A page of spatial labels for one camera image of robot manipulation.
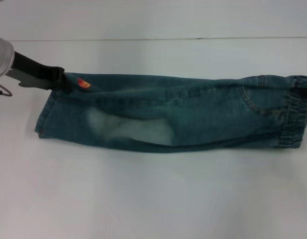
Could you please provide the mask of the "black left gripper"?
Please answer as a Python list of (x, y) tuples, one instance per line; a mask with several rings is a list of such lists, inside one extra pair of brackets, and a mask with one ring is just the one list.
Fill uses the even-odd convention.
[(62, 90), (66, 94), (71, 92), (70, 83), (66, 78), (64, 69), (61, 67), (42, 65), (18, 52), (15, 52), (12, 69), (39, 79), (48, 79), (49, 90)]

